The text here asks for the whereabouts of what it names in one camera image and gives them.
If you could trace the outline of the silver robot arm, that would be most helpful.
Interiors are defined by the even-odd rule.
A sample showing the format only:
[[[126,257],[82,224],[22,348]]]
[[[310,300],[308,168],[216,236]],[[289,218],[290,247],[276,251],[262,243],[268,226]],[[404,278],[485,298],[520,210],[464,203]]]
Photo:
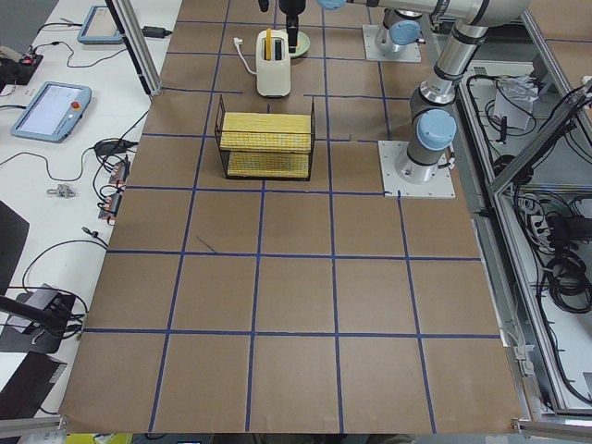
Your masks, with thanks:
[[[317,1],[317,3],[325,9],[337,9],[344,6],[346,3],[353,3],[353,1]],[[306,1],[278,1],[282,13],[286,16],[286,32],[288,34],[288,52],[290,55],[295,54],[298,47],[299,35],[299,15],[303,13],[306,7]],[[366,1],[367,6],[377,6],[380,1]],[[440,17],[445,14],[449,7],[450,1],[437,1],[431,15]],[[267,12],[269,8],[269,1],[258,1],[261,12]],[[386,44],[388,38],[390,41],[399,46],[404,46],[417,41],[420,35],[419,25],[415,24],[410,18],[404,19],[396,24],[389,24],[388,17],[390,13],[385,12],[383,19],[383,28],[385,31],[380,31],[377,35],[378,43]]]
[[[455,88],[487,30],[517,19],[528,1],[368,1],[368,6],[409,10],[456,19],[450,36],[433,66],[433,75],[421,82],[411,102],[413,136],[399,154],[395,169],[409,183],[424,185],[438,170],[438,161],[450,147],[457,123],[448,106]]]

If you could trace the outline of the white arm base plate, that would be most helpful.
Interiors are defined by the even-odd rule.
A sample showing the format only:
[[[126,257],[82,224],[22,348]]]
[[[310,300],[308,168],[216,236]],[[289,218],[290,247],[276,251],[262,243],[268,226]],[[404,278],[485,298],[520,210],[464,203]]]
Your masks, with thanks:
[[[394,43],[382,25],[363,25],[365,59],[378,62],[420,63],[418,43]]]
[[[383,194],[392,198],[454,199],[450,167],[442,154],[433,166],[419,166],[407,153],[407,141],[379,141]]]

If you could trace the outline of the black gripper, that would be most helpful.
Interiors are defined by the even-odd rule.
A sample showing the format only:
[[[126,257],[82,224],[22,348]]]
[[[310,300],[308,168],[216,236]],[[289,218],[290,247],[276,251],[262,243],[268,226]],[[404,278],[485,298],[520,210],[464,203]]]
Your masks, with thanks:
[[[269,0],[258,0],[260,11],[269,10]],[[280,11],[286,15],[286,33],[288,34],[288,49],[295,54],[298,47],[299,18],[306,8],[305,0],[278,0]]]

